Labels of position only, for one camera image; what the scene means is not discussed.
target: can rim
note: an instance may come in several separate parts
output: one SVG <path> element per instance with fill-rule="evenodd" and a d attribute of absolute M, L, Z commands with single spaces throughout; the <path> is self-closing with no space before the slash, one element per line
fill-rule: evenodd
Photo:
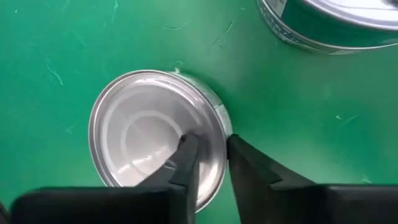
<path fill-rule="evenodd" d="M 369 18 L 357 16 L 354 14 L 350 14 L 348 12 L 344 12 L 342 10 L 339 10 L 335 7 L 328 5 L 327 3 L 323 2 L 323 1 L 305 0 L 305 2 L 309 6 L 313 7 L 314 9 L 325 12 L 328 15 L 333 16 L 335 19 L 338 19 L 340 21 L 344 21 L 344 22 L 347 22 L 350 24 L 360 25 L 363 27 L 378 29 L 378 30 L 398 30 L 398 21 L 395 22 L 395 25 L 386 25 L 381 22 L 380 23 L 370 22 Z"/>
<path fill-rule="evenodd" d="M 99 108 L 100 108 L 103 100 L 106 98 L 106 95 L 118 83 L 122 82 L 125 78 L 128 78 L 133 75 L 137 75 L 137 74 L 142 74 L 142 73 L 155 73 L 155 74 L 160 74 L 160 75 L 166 75 L 168 77 L 173 77 L 173 78 L 177 79 L 178 81 L 182 82 L 183 84 L 185 84 L 186 86 L 189 86 L 192 90 L 195 90 L 195 93 L 201 96 L 201 99 L 204 100 L 206 102 L 206 104 L 208 105 L 208 107 L 211 109 L 211 112 L 213 113 L 214 117 L 217 120 L 218 126 L 223 131 L 223 135 L 222 135 L 222 138 L 223 138 L 222 140 L 224 142 L 223 157 L 225 158 L 225 160 L 227 160 L 227 157 L 226 157 L 226 138 L 227 138 L 227 136 L 224 134 L 225 130 L 222 125 L 221 119 L 218 116 L 218 114 L 217 114 L 216 110 L 214 109 L 214 107 L 212 106 L 212 104 L 209 102 L 209 100 L 206 98 L 206 96 L 197 87 L 193 86 L 188 81 L 186 81 L 183 78 L 178 77 L 177 75 L 174 75 L 172 73 L 163 72 L 163 71 L 159 71 L 159 70 L 135 70 L 135 71 L 124 73 L 121 76 L 115 78 L 113 81 L 109 82 L 105 86 L 105 88 L 101 91 L 101 93 L 98 95 L 96 101 L 94 102 L 93 109 L 91 110 L 91 113 L 90 113 L 90 118 L 89 118 L 89 123 L 88 123 L 88 143 L 89 143 L 89 148 L 90 148 L 90 155 L 91 155 L 91 160 L 94 163 L 95 169 L 96 169 L 99 177 L 101 178 L 101 180 L 104 182 L 104 184 L 107 186 L 110 186 L 110 187 L 119 186 L 119 184 L 115 183 L 112 180 L 112 178 L 110 178 L 112 176 L 112 174 L 109 172 L 109 169 L 106 168 L 106 165 L 105 165 L 105 162 L 104 162 L 104 159 L 102 158 L 102 156 L 99 155 L 99 148 L 97 146 L 97 141 L 96 141 L 97 129 L 95 128 L 96 125 L 98 125 L 98 124 L 96 124 L 96 120 L 97 120 Z M 222 171 L 220 172 L 219 180 L 217 180 L 216 187 L 212 190 L 210 196 L 202 204 L 196 205 L 196 210 L 195 210 L 196 213 L 201 211 L 202 209 L 204 209 L 217 195 L 217 193 L 220 190 L 220 188 L 223 184 L 223 181 L 224 181 L 226 167 L 227 167 L 227 161 L 225 161 L 222 164 L 222 167 L 220 167 L 222 169 Z"/>
<path fill-rule="evenodd" d="M 322 42 L 318 42 L 316 40 L 312 40 L 309 39 L 308 37 L 299 34 L 297 31 L 293 30 L 292 28 L 290 28 L 287 24 L 285 24 L 276 14 L 275 12 L 269 7 L 268 3 L 266 2 L 267 0 L 259 0 L 267 9 L 267 11 L 269 11 L 271 13 L 271 15 L 273 16 L 273 18 L 280 23 L 287 31 L 291 32 L 292 34 L 296 35 L 298 38 L 300 38 L 302 41 L 307 42 L 307 43 L 311 43 L 311 44 L 317 44 L 321 47 L 329 47 L 331 49 L 335 49 L 335 50 L 371 50 L 371 49 L 380 49 L 383 47 L 390 47 L 393 45 L 398 45 L 398 43 L 394 43 L 394 44 L 387 44 L 387 45 L 379 45 L 379 46 L 374 46 L 374 47 L 342 47 L 342 46 L 337 46 L 337 45 L 330 45 L 330 44 L 324 44 Z"/>

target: silver can lid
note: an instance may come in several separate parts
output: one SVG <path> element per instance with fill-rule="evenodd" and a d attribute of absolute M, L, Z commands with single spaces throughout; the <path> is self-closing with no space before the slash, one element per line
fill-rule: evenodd
<path fill-rule="evenodd" d="M 160 168 L 187 132 L 199 135 L 197 211 L 216 195 L 226 169 L 226 135 L 199 90 L 170 73 L 142 70 L 111 82 L 90 116 L 90 151 L 108 186 L 135 186 Z"/>
<path fill-rule="evenodd" d="M 305 0 L 339 19 L 377 29 L 398 30 L 396 0 Z"/>

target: blurry can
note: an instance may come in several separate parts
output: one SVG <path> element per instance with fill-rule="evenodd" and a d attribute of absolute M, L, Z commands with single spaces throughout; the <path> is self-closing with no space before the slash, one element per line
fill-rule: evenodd
<path fill-rule="evenodd" d="M 221 186 L 232 133 L 224 104 L 205 84 L 179 72 L 129 72 L 99 95 L 88 128 L 93 162 L 110 187 L 141 183 L 165 164 L 186 133 L 201 139 L 199 211 Z"/>
<path fill-rule="evenodd" d="M 393 0 L 257 0 L 283 41 L 312 52 L 351 54 L 398 43 Z"/>

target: green surface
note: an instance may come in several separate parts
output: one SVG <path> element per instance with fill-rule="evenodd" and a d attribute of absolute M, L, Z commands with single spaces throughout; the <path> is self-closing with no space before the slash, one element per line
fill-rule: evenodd
<path fill-rule="evenodd" d="M 398 48 L 328 57 L 274 37 L 255 0 L 0 0 L 0 200 L 99 186 L 87 125 L 115 77 L 193 75 L 235 133 L 316 182 L 398 184 Z M 227 174 L 199 223 L 239 223 Z"/>

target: can label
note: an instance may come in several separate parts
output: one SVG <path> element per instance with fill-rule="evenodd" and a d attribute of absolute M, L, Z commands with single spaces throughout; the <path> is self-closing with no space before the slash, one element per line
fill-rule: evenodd
<path fill-rule="evenodd" d="M 262 0 L 257 1 L 264 20 L 267 22 L 268 26 L 272 29 L 274 34 L 282 39 L 284 42 L 300 47 L 301 49 L 308 50 L 311 52 L 329 54 L 329 55 L 343 55 L 343 54 L 353 54 L 354 50 L 340 50 L 331 47 L 319 47 L 316 44 L 309 45 L 309 41 L 302 41 L 302 38 L 290 31 L 290 29 L 280 20 L 280 16 L 283 15 L 287 0 Z"/>
<path fill-rule="evenodd" d="M 292 45 L 298 45 L 304 48 L 308 49 L 314 49 L 313 47 L 305 44 L 301 40 L 295 37 L 293 33 L 291 33 L 289 30 L 285 29 L 284 26 L 281 22 L 279 22 L 277 19 L 275 19 L 274 15 L 263 5 L 264 2 L 261 0 L 258 1 L 259 6 L 260 6 L 260 11 L 262 16 L 264 17 L 265 21 L 269 25 L 269 27 L 274 31 L 274 33 L 281 38 L 283 41 L 288 42 Z"/>

